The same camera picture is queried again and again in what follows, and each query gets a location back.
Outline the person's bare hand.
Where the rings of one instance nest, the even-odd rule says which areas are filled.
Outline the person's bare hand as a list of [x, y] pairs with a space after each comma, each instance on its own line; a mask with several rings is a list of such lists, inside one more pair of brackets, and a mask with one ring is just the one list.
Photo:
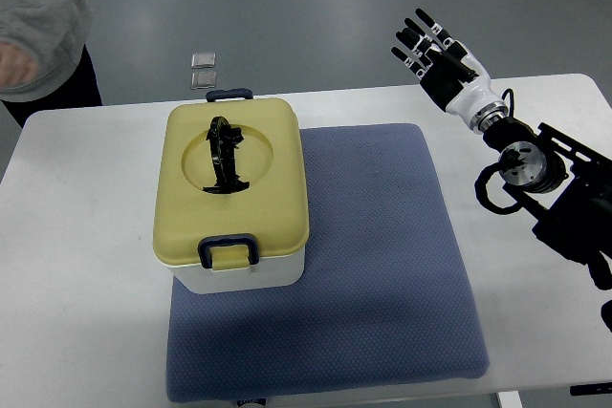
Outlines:
[[34, 56], [17, 45], [1, 43], [1, 89], [28, 90], [39, 74], [39, 63]]

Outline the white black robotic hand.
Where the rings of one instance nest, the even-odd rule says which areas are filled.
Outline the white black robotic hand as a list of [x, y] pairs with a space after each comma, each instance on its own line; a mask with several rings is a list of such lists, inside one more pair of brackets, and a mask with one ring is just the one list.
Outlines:
[[391, 52], [415, 74], [434, 105], [461, 118], [476, 134], [506, 118], [510, 109], [492, 90], [489, 73], [468, 47], [424, 10], [415, 14], [419, 20], [407, 17], [396, 33], [403, 46]]

